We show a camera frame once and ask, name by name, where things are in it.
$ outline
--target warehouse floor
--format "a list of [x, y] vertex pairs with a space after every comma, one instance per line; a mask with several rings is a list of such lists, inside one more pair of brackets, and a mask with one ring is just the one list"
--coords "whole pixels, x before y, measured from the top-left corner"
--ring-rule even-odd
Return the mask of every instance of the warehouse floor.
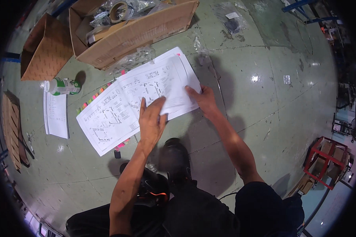
[[[320, 136], [331, 136], [337, 78], [332, 53], [318, 24], [307, 26], [283, 13], [280, 0], [244, 0], [239, 12], [248, 28], [229, 35], [210, 4], [202, 1], [189, 30], [153, 44], [156, 54], [179, 46], [200, 83], [213, 88], [220, 110], [251, 148], [257, 170], [266, 183], [284, 197], [302, 177], [308, 146]], [[37, 3], [24, 26], [14, 32], [9, 52], [20, 53], [33, 26]], [[305, 11], [312, 16], [308, 6]], [[201, 66], [193, 33], [209, 50], [212, 62]], [[291, 84], [284, 83], [285, 75]], [[121, 160], [109, 152], [99, 157], [76, 121], [76, 109], [113, 79], [72, 57], [57, 75], [85, 80], [79, 94], [68, 96], [70, 139], [45, 134], [43, 82], [20, 81], [20, 64], [3, 65], [3, 90], [20, 99], [24, 137], [31, 136], [35, 160], [15, 171], [5, 162], [16, 190], [33, 214], [65, 233], [73, 214], [109, 203], [119, 166], [130, 159], [139, 134], [120, 149]], [[158, 147], [179, 137], [190, 152], [192, 176], [198, 187], [222, 197], [243, 186], [211, 123], [195, 110], [166, 125]], [[156, 149], [148, 166], [158, 170]], [[234, 209], [234, 196], [222, 199]]]

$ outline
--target instruction manual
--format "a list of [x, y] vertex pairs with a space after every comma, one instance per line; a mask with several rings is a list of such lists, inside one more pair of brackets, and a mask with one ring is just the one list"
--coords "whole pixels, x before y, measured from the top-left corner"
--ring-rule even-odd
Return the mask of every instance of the instruction manual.
[[185, 86], [201, 92], [186, 56], [176, 47], [154, 60], [120, 76], [95, 98], [78, 116], [77, 121], [100, 156], [140, 131], [141, 99], [147, 106], [158, 97], [166, 102], [161, 115], [168, 120], [198, 108], [189, 98]]
[[69, 138], [66, 94], [53, 96], [44, 91], [44, 121], [46, 134]]

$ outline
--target tape roll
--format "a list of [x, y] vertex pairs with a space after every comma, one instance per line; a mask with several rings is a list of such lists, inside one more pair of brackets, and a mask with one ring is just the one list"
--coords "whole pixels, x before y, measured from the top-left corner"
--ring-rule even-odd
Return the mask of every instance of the tape roll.
[[119, 23], [120, 21], [129, 20], [134, 13], [132, 6], [128, 5], [125, 1], [117, 2], [110, 10], [109, 18], [111, 23]]

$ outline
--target open cardboard box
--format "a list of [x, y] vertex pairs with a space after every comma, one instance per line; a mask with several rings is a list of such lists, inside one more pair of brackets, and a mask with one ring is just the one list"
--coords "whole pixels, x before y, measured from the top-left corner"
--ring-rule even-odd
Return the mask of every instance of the open cardboard box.
[[22, 49], [21, 80], [50, 81], [73, 54], [68, 27], [45, 13]]
[[105, 70], [140, 46], [152, 44], [187, 30], [199, 0], [175, 0], [176, 5], [129, 22], [87, 47], [76, 35], [84, 16], [92, 13], [104, 0], [79, 0], [69, 8], [70, 35], [78, 61]]

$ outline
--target wooden crate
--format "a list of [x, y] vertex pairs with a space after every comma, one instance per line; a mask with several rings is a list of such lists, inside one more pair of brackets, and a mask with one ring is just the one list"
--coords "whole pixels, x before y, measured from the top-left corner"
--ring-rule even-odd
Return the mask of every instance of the wooden crate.
[[3, 93], [2, 112], [5, 143], [15, 168], [19, 170], [21, 168], [18, 140], [19, 135], [21, 136], [19, 134], [19, 101], [9, 91]]

